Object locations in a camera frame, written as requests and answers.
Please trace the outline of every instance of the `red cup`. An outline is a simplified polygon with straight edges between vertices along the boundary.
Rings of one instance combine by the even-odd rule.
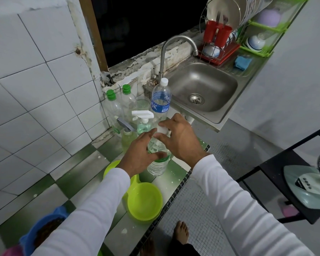
[[[205,28],[204,37],[203,37],[204,42],[211,43],[213,40],[213,37],[216,34],[216,30],[217,30],[217,22],[213,20],[209,20],[206,23],[206,28]]]
[[[220,28],[216,36],[215,46],[223,48],[231,32],[232,28],[230,26],[225,25],[224,28]]]

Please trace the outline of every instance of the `faucet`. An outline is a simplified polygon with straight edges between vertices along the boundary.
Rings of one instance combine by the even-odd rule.
[[[163,77],[163,64],[165,62],[165,53],[166,53],[167,46],[171,42],[176,41],[176,40],[180,40],[180,39],[185,40],[188,43],[190,43],[190,45],[193,48],[193,55],[198,55],[197,46],[196,46],[195,42],[192,40],[192,38],[190,38],[188,36],[184,36],[184,35],[175,35],[175,36],[170,37],[169,39],[167,39],[167,41],[163,44],[162,50],[161,50],[160,69],[159,69],[159,74],[158,74],[158,77],[157,77],[157,82],[158,83],[160,83],[161,78]]]

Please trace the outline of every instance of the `drain strainer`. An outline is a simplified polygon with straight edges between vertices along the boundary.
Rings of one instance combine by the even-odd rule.
[[[199,94],[191,94],[188,97],[189,101],[196,105],[201,105],[205,102],[204,98],[201,97]]]

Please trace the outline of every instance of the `blue sponge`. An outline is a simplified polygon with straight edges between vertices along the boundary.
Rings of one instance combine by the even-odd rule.
[[[252,58],[245,58],[242,56],[238,56],[235,60],[234,67],[239,68],[240,70],[244,71],[248,68]]]

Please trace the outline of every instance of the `white sleeve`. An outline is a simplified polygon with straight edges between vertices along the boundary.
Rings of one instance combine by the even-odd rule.
[[[314,255],[272,214],[243,190],[214,155],[201,159],[192,171],[207,195],[236,253],[247,255]]]
[[[97,256],[117,206],[130,186],[129,175],[111,169],[86,201],[39,246],[33,256]]]

